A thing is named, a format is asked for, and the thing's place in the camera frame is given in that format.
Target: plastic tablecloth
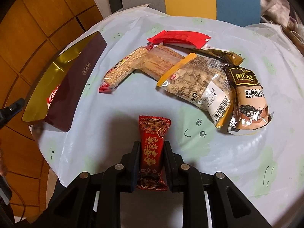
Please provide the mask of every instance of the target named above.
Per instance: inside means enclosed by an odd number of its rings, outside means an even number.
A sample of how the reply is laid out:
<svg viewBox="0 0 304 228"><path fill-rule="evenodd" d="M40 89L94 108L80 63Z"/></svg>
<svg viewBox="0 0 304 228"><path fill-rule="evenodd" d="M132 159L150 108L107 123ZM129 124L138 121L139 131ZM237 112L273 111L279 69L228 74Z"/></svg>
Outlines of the plastic tablecloth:
<svg viewBox="0 0 304 228"><path fill-rule="evenodd" d="M156 81L139 71L112 94L98 92L112 66L162 30L201 32L212 37L209 45L244 57L241 66L254 71L264 87L274 113L270 124L253 135L219 131L206 113L157 89ZM83 171L103 172L118 163L139 140L139 115L163 116L172 121L165 139L175 153L201 172L224 172L276 224L304 187L303 57L255 31L210 19L171 17L146 6L109 16L67 48L96 31L108 46L83 90L71 130L45 130L39 140L60 182L67 186ZM122 194L122 227L181 227L182 199L182 194L170 192Z"/></svg>

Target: red wrapped candy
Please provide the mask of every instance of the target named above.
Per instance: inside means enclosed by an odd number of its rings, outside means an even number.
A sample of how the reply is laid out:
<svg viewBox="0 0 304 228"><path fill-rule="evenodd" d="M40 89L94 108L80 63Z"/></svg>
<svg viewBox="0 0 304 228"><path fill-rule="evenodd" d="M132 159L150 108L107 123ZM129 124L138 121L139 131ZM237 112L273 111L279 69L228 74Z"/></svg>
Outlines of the red wrapped candy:
<svg viewBox="0 0 304 228"><path fill-rule="evenodd" d="M200 49L209 39L211 39L211 37L200 32L163 30L154 37L149 38L148 41L155 45L163 42L164 44L174 44L181 47L183 47L183 45L192 45L193 48Z"/></svg>
<svg viewBox="0 0 304 228"><path fill-rule="evenodd" d="M164 135L171 120L155 116L139 116L141 137L140 169L137 188L166 191L168 186L162 177Z"/></svg>

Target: peanut package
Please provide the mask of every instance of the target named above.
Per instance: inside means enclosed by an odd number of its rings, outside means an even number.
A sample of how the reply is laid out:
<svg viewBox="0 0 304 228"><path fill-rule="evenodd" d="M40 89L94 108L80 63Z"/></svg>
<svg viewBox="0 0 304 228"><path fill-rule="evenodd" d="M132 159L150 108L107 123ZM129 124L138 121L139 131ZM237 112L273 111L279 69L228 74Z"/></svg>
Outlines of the peanut package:
<svg viewBox="0 0 304 228"><path fill-rule="evenodd" d="M217 59L191 53L166 72L157 86L208 110L217 128L223 126L233 107L229 81Z"/></svg>
<svg viewBox="0 0 304 228"><path fill-rule="evenodd" d="M134 62L133 68L140 69L158 81L169 69L184 57L162 44L154 47L144 57Z"/></svg>
<svg viewBox="0 0 304 228"><path fill-rule="evenodd" d="M256 130L267 125L271 117L263 88L256 75L251 70L239 66L230 66L226 72L236 93L235 107L228 132L250 134L248 130Z"/></svg>
<svg viewBox="0 0 304 228"><path fill-rule="evenodd" d="M98 91L100 93L111 93L129 74L133 72L134 69L131 66L134 61L147 54L151 48L153 48L153 45L139 47L124 59L120 60L105 74Z"/></svg>

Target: black metal bracket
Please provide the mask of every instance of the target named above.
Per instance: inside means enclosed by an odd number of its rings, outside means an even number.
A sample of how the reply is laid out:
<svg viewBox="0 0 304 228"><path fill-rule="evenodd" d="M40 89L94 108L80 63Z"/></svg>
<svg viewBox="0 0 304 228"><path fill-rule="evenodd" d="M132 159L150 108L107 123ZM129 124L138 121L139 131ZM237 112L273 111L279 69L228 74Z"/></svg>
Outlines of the black metal bracket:
<svg viewBox="0 0 304 228"><path fill-rule="evenodd" d="M120 228L120 193L133 192L139 171L140 143L121 162L103 173L81 173L40 215L32 228ZM164 161L170 191L184 193L183 228L208 228L205 192L213 228L271 228L241 191L224 175L209 175L184 164L164 143ZM96 192L100 191L93 218Z"/></svg>
<svg viewBox="0 0 304 228"><path fill-rule="evenodd" d="M0 129L3 128L20 111L22 111L24 104L25 100L20 98L10 106L0 109Z"/></svg>

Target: gold foil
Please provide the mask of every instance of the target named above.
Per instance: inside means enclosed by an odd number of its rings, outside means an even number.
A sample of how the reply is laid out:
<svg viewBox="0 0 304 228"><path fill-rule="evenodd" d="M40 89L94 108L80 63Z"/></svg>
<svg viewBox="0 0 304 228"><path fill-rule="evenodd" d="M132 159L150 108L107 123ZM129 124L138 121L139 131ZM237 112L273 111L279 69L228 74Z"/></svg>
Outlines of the gold foil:
<svg viewBox="0 0 304 228"><path fill-rule="evenodd" d="M26 105L22 121L33 122L42 120L48 112L48 102L51 92L63 81L63 78L73 65L88 42L99 32L95 32L77 42L54 60L43 74Z"/></svg>

